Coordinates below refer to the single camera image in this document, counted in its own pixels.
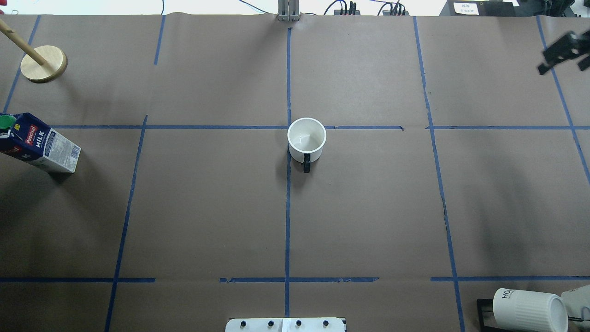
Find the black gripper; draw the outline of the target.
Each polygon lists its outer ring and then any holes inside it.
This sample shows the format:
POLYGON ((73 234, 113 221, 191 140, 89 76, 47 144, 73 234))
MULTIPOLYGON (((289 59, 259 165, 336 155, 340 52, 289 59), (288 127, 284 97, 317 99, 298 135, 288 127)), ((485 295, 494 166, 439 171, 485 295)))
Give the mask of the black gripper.
POLYGON ((556 65, 582 56, 584 58, 578 63, 578 68, 580 71, 585 71, 590 67, 589 54, 590 32, 576 34, 568 31, 542 52, 544 62, 537 66, 537 71, 540 75, 544 75, 556 65))

